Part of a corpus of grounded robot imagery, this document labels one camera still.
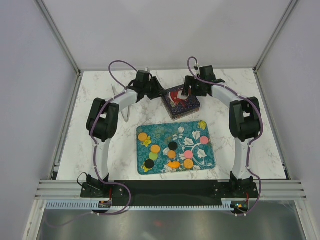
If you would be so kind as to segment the gold tin lid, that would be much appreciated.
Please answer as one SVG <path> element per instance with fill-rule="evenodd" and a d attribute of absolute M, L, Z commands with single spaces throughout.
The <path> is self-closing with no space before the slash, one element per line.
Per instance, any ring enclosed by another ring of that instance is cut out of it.
<path fill-rule="evenodd" d="M 166 90 L 166 93 L 161 96 L 161 100 L 165 106 L 183 106 L 185 108 L 201 107 L 198 98 L 191 95 L 191 88 L 189 88 L 189 96 L 182 95 L 184 85 L 178 85 Z"/>

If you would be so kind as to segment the square cookie tin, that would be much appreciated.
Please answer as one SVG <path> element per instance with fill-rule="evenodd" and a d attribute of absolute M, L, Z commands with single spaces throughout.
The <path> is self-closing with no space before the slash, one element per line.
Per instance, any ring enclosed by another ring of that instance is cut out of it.
<path fill-rule="evenodd" d="M 175 107 L 165 106 L 165 109 L 167 110 L 167 113 L 170 119 L 172 121 L 176 121 L 178 119 L 197 113 L 200 110 L 200 107 L 190 108 L 190 107 L 183 107 L 182 105 L 178 105 Z"/>

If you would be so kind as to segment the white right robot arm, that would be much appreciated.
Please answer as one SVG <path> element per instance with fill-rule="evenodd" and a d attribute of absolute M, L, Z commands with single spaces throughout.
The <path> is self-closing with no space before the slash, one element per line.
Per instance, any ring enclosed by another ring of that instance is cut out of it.
<path fill-rule="evenodd" d="M 191 88 L 196 97 L 211 96 L 220 100 L 229 108 L 229 130 L 235 140 L 235 159 L 230 172 L 230 179 L 225 191 L 233 197 L 241 197 L 252 192 L 257 195 L 254 177 L 260 177 L 250 168 L 250 157 L 253 143 L 263 134 L 264 125 L 259 100 L 256 97 L 244 97 L 230 88 L 227 83 L 218 79 L 213 66 L 199 66 L 185 77 L 184 90 Z"/>

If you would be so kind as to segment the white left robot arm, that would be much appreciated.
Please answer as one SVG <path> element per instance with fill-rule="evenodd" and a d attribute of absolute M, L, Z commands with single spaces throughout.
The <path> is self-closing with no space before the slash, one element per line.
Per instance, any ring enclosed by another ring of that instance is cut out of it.
<path fill-rule="evenodd" d="M 150 100 L 161 97 L 165 90 L 156 76 L 138 70 L 136 77 L 122 92 L 109 100 L 94 99 L 86 122 L 86 129 L 92 140 L 92 161 L 90 173 L 82 184 L 82 198 L 104 198 L 112 185 L 125 187 L 109 181 L 108 157 L 112 138 L 117 132 L 119 113 L 138 103 L 144 97 Z"/>

